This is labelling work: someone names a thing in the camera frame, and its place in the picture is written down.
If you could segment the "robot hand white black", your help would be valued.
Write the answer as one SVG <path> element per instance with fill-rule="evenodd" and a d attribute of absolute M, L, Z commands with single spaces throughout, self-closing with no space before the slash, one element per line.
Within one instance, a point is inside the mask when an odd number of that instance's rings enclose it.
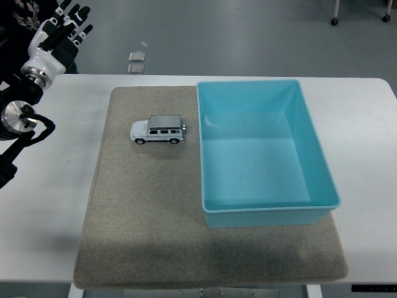
<path fill-rule="evenodd" d="M 79 47 L 92 30 L 84 23 L 91 11 L 88 6 L 63 1 L 53 15 L 40 25 L 28 49 L 29 60 L 21 72 L 42 89 L 48 89 L 58 75 L 66 73 L 73 65 Z"/>

